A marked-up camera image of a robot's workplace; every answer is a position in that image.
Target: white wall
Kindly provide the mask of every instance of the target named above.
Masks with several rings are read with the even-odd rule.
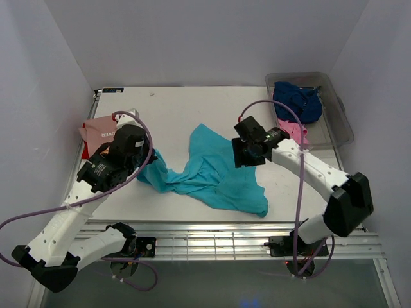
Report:
[[[345,168],[371,181],[378,231],[403,307],[411,307],[411,3],[372,0],[331,71],[355,134]]]
[[[368,0],[46,0],[94,88],[263,85],[334,65]]]
[[[0,1],[0,217],[58,206],[92,90],[43,0]],[[10,257],[49,216],[0,232]],[[25,307],[32,278],[0,262],[1,307]]]

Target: gray plastic container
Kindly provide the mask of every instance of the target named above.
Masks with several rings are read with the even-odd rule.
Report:
[[[322,103],[321,118],[311,124],[306,124],[309,147],[323,148],[328,146],[339,147],[354,141],[354,133],[345,116],[344,105],[334,91],[327,74],[321,72],[307,73],[274,73],[265,77],[268,97],[272,99],[274,83],[287,81],[298,87],[318,87],[319,98]],[[277,122],[274,104],[272,112]]]

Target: cable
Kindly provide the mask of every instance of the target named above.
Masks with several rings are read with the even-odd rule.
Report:
[[[92,202],[92,201],[96,201],[96,200],[98,200],[98,199],[100,199],[100,198],[102,198],[102,197],[104,197],[104,196],[106,196],[106,195],[108,195],[108,194],[112,194],[113,192],[119,190],[120,188],[122,188],[123,186],[127,185],[127,184],[130,183],[132,180],[134,180],[134,179],[140,174],[140,172],[144,169],[144,167],[147,165],[148,161],[150,160],[150,158],[151,158],[151,156],[152,156],[152,153],[153,153],[153,139],[152,139],[152,136],[151,136],[150,131],[148,130],[147,126],[142,122],[142,120],[140,120],[138,117],[136,117],[134,114],[131,114],[130,112],[117,111],[117,112],[114,112],[114,113],[113,113],[114,116],[116,116],[116,115],[118,115],[118,114],[125,114],[126,116],[132,117],[132,118],[133,118],[134,120],[136,120],[137,123],[139,123],[139,124],[144,128],[144,130],[146,131],[147,138],[148,138],[148,142],[149,142],[149,145],[148,145],[149,148],[148,148],[148,153],[147,153],[146,159],[145,159],[144,162],[141,164],[141,167],[140,167],[132,176],[130,176],[125,182],[123,182],[122,184],[120,184],[120,185],[116,186],[115,188],[112,188],[112,189],[110,189],[110,190],[108,190],[108,191],[106,191],[106,192],[103,192],[102,194],[99,194],[99,195],[97,195],[97,196],[94,196],[94,197],[91,197],[91,198],[87,198],[87,199],[84,199],[84,200],[80,200],[80,201],[78,201],[78,202],[74,202],[74,203],[70,204],[70,207],[79,207],[79,206],[81,206],[81,205],[83,205],[83,204],[86,204],[86,203],[89,203],[89,202]],[[64,205],[64,206],[61,206],[61,207],[53,207],[52,209],[39,210],[39,211],[36,211],[36,212],[31,212],[31,213],[27,213],[27,214],[22,214],[22,215],[15,216],[15,217],[9,218],[9,219],[5,220],[4,222],[2,222],[2,223],[0,224],[0,230],[1,230],[5,225],[7,225],[7,224],[9,224],[9,223],[11,223],[11,222],[13,222],[13,221],[16,221],[16,220],[19,220],[19,219],[22,219],[22,218],[28,218],[28,217],[33,217],[33,216],[38,216],[38,215],[43,215],[43,214],[58,212],[58,211],[60,211],[60,210],[67,210],[67,207]],[[11,266],[15,266],[15,267],[17,267],[17,268],[21,268],[21,267],[22,267],[20,264],[18,264],[18,263],[16,263],[16,262],[13,262],[13,261],[11,261],[11,260],[9,260],[9,259],[7,259],[2,253],[0,253],[0,259],[1,259],[2,261],[4,261],[5,263],[11,265]]]
[[[142,292],[147,292],[150,291],[152,289],[154,289],[159,281],[159,272],[155,269],[154,266],[152,266],[149,262],[145,262],[145,261],[140,261],[140,260],[136,260],[136,259],[117,259],[117,258],[102,258],[102,260],[104,261],[110,261],[110,262],[133,262],[133,263],[138,263],[138,264],[142,264],[144,266],[147,266],[148,268],[151,269],[151,271],[154,274],[154,283],[150,286],[150,287],[140,287],[137,286],[136,284],[134,284],[131,281],[125,280],[123,278],[119,278],[115,275],[109,275],[109,274],[103,274],[100,273],[98,271],[96,271],[97,274],[103,275],[103,276],[107,276],[107,277],[115,277],[118,280],[120,280],[121,282],[125,282],[126,284],[128,284],[129,286],[133,287],[134,289],[138,290],[138,291],[142,291]]]
[[[255,101],[255,102],[249,104],[248,106],[246,106],[244,108],[243,112],[241,113],[241,115],[238,117],[238,122],[241,121],[241,118],[244,116],[244,113],[251,106],[254,106],[254,105],[259,104],[259,103],[273,103],[273,104],[279,105],[280,107],[283,107],[285,110],[287,110],[289,113],[291,113],[291,115],[293,115],[293,117],[295,118],[295,121],[297,122],[297,124],[299,125],[299,128],[300,128],[300,135],[301,135],[301,140],[300,140],[300,143],[299,143],[300,151],[301,151],[301,155],[300,155],[300,173],[299,173],[300,181],[299,181],[299,188],[298,188],[297,206],[296,206],[296,210],[295,210],[295,224],[294,224],[294,237],[293,237],[293,265],[294,265],[294,271],[297,273],[297,277],[302,278],[300,275],[302,273],[304,273],[306,268],[311,264],[311,262],[314,260],[314,258],[320,252],[320,249],[321,249],[322,245],[326,242],[326,239],[323,239],[323,241],[321,242],[321,245],[319,245],[319,247],[317,247],[317,249],[314,251],[313,255],[310,256],[307,263],[299,271],[298,270],[298,265],[297,265],[297,243],[298,243],[298,228],[299,228],[299,225],[300,225],[299,221],[300,221],[300,213],[301,213],[302,188],[303,188],[303,185],[304,185],[304,152],[303,152],[304,151],[304,127],[302,126],[302,123],[301,123],[300,119],[298,118],[298,116],[295,114],[295,112],[290,107],[288,107],[284,103],[281,103],[279,101],[273,101],[271,99],[261,99],[259,101]],[[325,263],[324,267],[318,273],[312,275],[310,278],[317,277],[328,266],[328,264],[329,264],[329,262],[330,262],[330,260],[333,256],[334,247],[335,247],[334,237],[332,237],[331,239],[332,239],[332,247],[331,247],[331,252],[329,254],[327,262]]]

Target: navy blue cloth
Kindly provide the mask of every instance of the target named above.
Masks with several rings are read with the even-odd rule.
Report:
[[[159,159],[146,166],[137,179],[160,193],[173,191],[203,201],[214,209],[239,210],[266,216],[268,201],[256,182],[256,168],[235,168],[231,141],[199,125],[190,136],[189,160],[183,173]]]
[[[302,124],[317,121],[322,113],[322,105],[318,97],[318,89],[301,89],[289,82],[275,82],[273,100],[291,108]],[[295,123],[295,118],[283,107],[275,105],[275,112],[280,120]]]

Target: purple cable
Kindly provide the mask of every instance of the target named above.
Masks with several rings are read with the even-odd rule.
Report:
[[[300,119],[298,118],[298,116],[295,114],[295,112],[293,110],[291,110],[290,107],[288,107],[287,105],[279,102],[279,101],[273,101],[271,99],[261,99],[259,101],[255,101],[251,104],[249,104],[247,107],[244,108],[243,112],[241,113],[241,115],[238,117],[238,122],[240,122],[241,118],[244,116],[244,113],[251,107],[254,106],[258,103],[273,103],[276,105],[279,105],[281,107],[283,107],[285,110],[287,110],[289,113],[291,113],[291,115],[293,115],[293,117],[295,118],[295,121],[297,122],[297,124],[299,125],[300,128],[300,135],[301,135],[301,140],[299,143],[300,146],[300,150],[301,152],[304,149],[304,127],[302,126],[302,123],[300,121]],[[304,154],[301,153],[300,155],[300,174],[299,174],[299,188],[298,188],[298,197],[297,197],[297,208],[295,210],[295,224],[294,224],[294,237],[293,237],[293,263],[294,263],[294,271],[297,273],[297,277],[300,277],[300,275],[302,273],[304,273],[305,269],[311,264],[311,262],[313,261],[313,259],[318,255],[318,253],[320,252],[320,249],[322,247],[322,244],[325,243],[326,239],[323,240],[322,244],[317,247],[317,249],[315,250],[315,252],[313,253],[313,255],[309,258],[308,262],[303,266],[303,268],[299,271],[298,270],[298,266],[297,266],[297,243],[298,243],[298,228],[299,228],[299,221],[300,221],[300,213],[301,213],[301,202],[302,202],[302,187],[304,185]],[[317,277],[319,274],[321,274],[327,267],[327,265],[329,264],[333,253],[334,253],[334,246],[335,246],[335,240],[334,237],[332,237],[332,247],[331,247],[331,252],[329,254],[328,260],[325,263],[324,267],[315,275],[311,276],[311,278]]]
[[[126,112],[126,111],[116,111],[113,113],[113,115],[118,115],[118,114],[125,114],[126,116],[132,117],[134,120],[137,121],[137,123],[139,123],[144,130],[146,131],[147,137],[148,137],[148,142],[149,142],[149,148],[148,148],[148,153],[147,153],[147,157],[144,160],[144,162],[141,164],[141,167],[132,175],[130,176],[125,182],[123,182],[122,184],[116,186],[115,188],[110,189],[109,191],[106,191],[102,194],[99,194],[97,196],[88,198],[88,199],[84,199],[84,200],[80,200],[78,202],[74,202],[72,204],[70,204],[70,207],[79,207],[83,204],[98,200],[108,194],[111,194],[117,190],[119,190],[120,188],[122,188],[123,186],[127,185],[128,183],[130,183],[132,180],[134,180],[137,175],[139,175],[139,173],[144,169],[144,167],[147,165],[148,161],[150,160],[150,157],[152,156],[153,153],[153,139],[152,136],[150,134],[150,131],[148,130],[147,126],[142,122],[142,120],[140,120],[138,117],[136,117],[134,114],[131,114],[130,112]],[[53,207],[52,209],[47,209],[47,210],[39,210],[36,212],[31,212],[31,213],[27,213],[27,214],[22,214],[22,215],[18,215],[12,218],[9,218],[7,220],[5,220],[4,222],[2,222],[0,224],[0,230],[7,224],[22,219],[22,218],[27,218],[27,217],[33,217],[33,216],[38,216],[38,215],[43,215],[43,214],[48,214],[48,213],[53,213],[53,212],[58,212],[60,210],[67,210],[66,206],[61,206],[61,207]],[[22,266],[16,262],[13,262],[9,259],[7,259],[2,253],[0,253],[0,259],[2,261],[4,261],[5,263],[11,265],[11,266],[15,266],[17,268],[21,268]]]
[[[110,262],[133,262],[133,263],[139,263],[142,264],[144,266],[147,266],[148,268],[150,268],[153,271],[154,274],[154,283],[150,286],[150,287],[140,287],[137,286],[136,284],[132,283],[131,281],[125,280],[123,279],[122,282],[125,282],[126,284],[128,284],[129,286],[132,286],[134,289],[138,290],[138,291],[142,291],[142,292],[147,292],[147,291],[151,291],[152,289],[154,289],[159,281],[159,272],[155,269],[154,266],[152,266],[149,262],[145,262],[145,261],[140,261],[140,260],[135,260],[135,259],[117,259],[117,258],[101,258],[104,261],[110,261]],[[115,276],[115,275],[109,275],[109,274],[103,274],[100,273],[99,271],[95,271],[97,274],[103,275],[103,276],[108,276],[108,277],[116,277],[118,280],[121,281],[121,278]]]

